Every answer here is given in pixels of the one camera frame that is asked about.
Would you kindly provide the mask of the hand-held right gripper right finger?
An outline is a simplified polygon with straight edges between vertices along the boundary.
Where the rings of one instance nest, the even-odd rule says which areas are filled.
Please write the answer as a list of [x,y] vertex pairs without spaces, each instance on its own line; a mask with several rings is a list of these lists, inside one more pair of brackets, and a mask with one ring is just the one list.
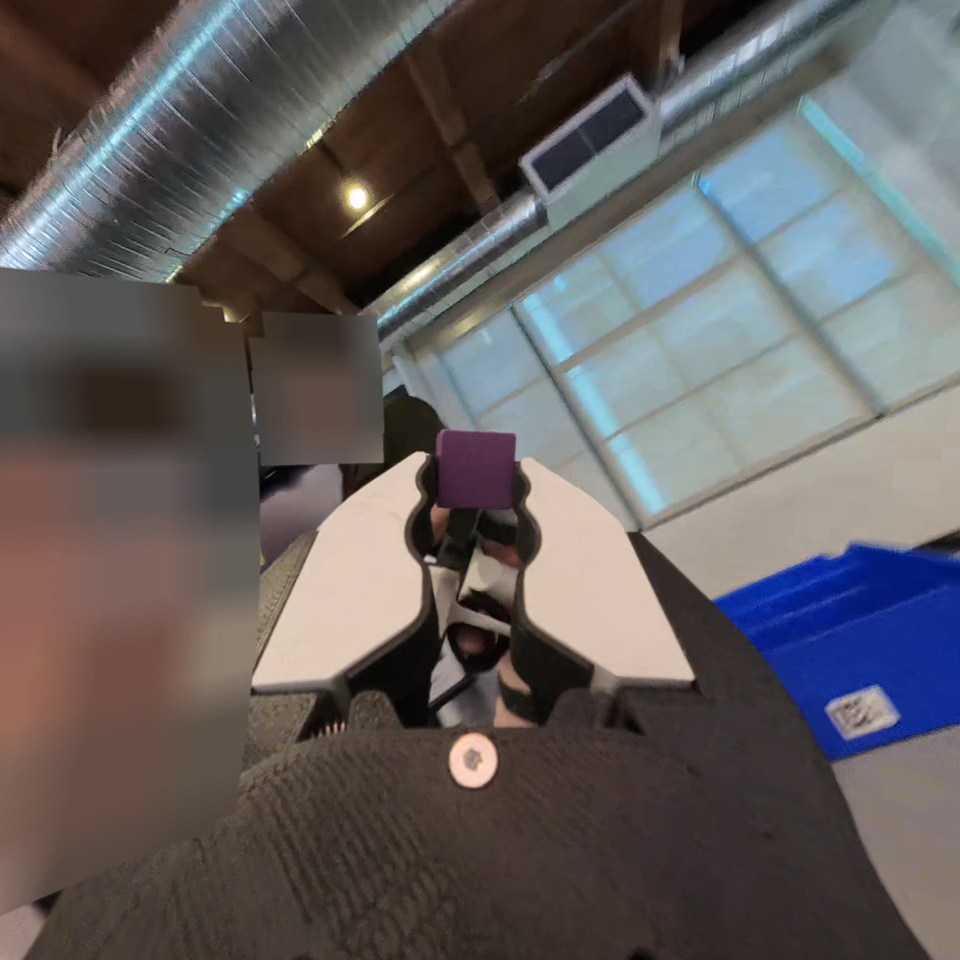
[[524,458],[512,664],[535,694],[688,689],[695,674],[628,532],[580,487]]

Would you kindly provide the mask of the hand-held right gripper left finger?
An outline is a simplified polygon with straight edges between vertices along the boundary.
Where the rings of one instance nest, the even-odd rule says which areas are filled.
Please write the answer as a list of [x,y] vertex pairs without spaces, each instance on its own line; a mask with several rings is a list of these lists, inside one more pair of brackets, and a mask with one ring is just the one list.
[[425,553],[432,457],[414,452],[318,528],[254,669],[257,694],[429,687],[439,626]]

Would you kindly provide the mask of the purple cube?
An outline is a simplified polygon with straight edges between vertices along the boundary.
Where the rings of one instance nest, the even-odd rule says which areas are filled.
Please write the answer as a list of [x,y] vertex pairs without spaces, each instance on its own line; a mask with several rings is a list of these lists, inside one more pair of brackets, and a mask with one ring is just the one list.
[[511,510],[516,450],[514,433],[440,431],[435,453],[438,506],[449,510]]

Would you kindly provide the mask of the blue plastic bin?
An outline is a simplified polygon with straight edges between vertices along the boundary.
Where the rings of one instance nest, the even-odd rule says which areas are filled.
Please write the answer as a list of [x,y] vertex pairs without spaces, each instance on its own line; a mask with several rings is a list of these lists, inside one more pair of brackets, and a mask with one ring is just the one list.
[[851,543],[715,600],[831,762],[959,723],[959,561]]

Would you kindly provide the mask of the large frosted window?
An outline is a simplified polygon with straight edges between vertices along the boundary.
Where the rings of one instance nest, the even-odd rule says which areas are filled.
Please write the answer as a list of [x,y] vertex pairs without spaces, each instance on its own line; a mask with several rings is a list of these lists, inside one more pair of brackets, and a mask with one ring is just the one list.
[[413,353],[448,426],[513,433],[628,529],[958,384],[958,207],[820,99]]

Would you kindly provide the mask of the round ceiling lamp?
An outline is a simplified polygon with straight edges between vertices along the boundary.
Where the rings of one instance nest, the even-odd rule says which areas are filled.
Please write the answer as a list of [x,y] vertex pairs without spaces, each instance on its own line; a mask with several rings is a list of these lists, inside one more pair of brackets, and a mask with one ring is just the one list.
[[345,179],[341,197],[343,226],[339,239],[345,239],[360,230],[394,198],[395,193],[378,194],[373,186],[359,177]]

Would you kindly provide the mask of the white ceiling heater unit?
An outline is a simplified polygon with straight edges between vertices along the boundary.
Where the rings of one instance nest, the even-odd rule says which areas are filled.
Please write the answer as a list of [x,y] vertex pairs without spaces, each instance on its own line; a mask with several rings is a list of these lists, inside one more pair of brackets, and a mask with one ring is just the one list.
[[555,233],[657,159],[659,103],[627,73],[522,156],[519,167]]

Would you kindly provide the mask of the thin silver air duct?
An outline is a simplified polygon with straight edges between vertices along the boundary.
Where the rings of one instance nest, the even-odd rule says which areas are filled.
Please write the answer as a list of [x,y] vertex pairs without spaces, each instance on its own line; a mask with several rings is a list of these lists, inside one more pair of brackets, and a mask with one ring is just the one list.
[[[649,168],[702,138],[727,115],[762,100],[769,90],[785,91],[810,64],[821,70],[847,66],[880,30],[893,5],[764,3],[690,61],[674,67],[662,90],[651,93],[643,87],[658,102],[662,117],[658,153]],[[578,219],[591,217],[608,198]],[[377,317],[381,353],[396,353],[400,344],[567,227],[555,232],[549,228],[545,210],[526,182],[367,307]]]

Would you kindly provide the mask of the large silver air duct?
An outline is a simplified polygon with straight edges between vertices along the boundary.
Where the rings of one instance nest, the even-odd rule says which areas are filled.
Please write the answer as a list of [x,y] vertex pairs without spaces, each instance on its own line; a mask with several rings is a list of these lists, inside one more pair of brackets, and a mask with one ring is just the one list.
[[168,282],[453,5],[181,2],[7,214],[2,267]]

